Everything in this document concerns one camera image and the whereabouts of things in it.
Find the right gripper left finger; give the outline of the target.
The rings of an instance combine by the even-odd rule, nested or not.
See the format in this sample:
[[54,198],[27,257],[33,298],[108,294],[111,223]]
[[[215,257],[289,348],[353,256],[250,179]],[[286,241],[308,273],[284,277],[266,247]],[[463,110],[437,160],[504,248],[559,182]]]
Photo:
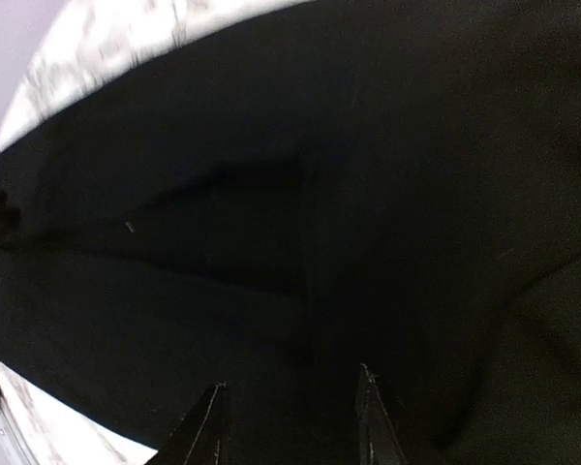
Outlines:
[[228,451],[228,388],[211,385],[152,457],[152,465],[221,465]]

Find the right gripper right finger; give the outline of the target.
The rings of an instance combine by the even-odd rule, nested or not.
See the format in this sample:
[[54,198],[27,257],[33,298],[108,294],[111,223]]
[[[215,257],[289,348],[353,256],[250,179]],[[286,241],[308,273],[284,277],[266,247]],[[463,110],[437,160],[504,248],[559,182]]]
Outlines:
[[361,363],[355,397],[361,465],[407,465],[396,429],[382,401],[376,376]]

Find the black t-shirt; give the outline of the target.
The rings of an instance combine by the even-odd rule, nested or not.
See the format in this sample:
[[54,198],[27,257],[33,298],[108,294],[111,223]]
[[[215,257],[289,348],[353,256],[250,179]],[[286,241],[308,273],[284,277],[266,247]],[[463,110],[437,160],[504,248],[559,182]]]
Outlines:
[[581,1],[313,1],[134,67],[0,153],[0,361],[226,464],[581,464]]

